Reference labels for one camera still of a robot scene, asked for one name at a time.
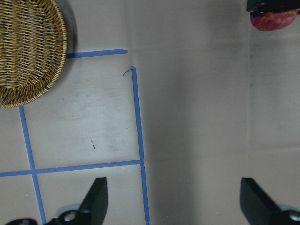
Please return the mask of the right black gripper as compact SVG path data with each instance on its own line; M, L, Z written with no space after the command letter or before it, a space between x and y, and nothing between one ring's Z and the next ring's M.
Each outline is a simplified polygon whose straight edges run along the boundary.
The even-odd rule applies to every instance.
M246 11L254 15L261 13L283 13L300 9L299 0L248 0Z

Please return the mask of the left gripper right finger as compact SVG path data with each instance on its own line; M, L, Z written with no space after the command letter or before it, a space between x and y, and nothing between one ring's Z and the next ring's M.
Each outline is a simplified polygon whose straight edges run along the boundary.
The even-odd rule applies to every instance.
M300 211L280 208L253 178L240 182L240 208L250 225L298 225Z

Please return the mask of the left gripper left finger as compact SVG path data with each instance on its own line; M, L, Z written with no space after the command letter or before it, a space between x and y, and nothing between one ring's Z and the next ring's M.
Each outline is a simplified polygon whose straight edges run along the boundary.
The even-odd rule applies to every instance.
M52 218L48 225L102 225L108 210L107 178L96 178L78 209Z

